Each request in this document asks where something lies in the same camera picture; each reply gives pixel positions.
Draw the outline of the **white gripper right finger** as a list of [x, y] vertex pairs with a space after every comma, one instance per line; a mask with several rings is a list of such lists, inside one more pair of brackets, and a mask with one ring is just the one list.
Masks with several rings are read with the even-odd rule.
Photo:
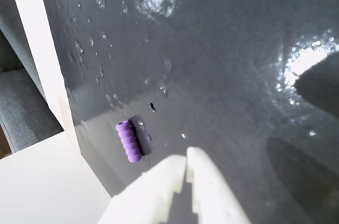
[[192, 186], [192, 212], [198, 215], [198, 223], [251, 223], [207, 153], [189, 147], [186, 156], [186, 181]]

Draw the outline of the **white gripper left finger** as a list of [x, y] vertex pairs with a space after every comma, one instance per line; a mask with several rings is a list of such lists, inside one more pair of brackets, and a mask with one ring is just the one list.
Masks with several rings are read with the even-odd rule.
[[115, 195], [99, 223], [165, 223], [181, 193], [187, 158], [170, 155]]

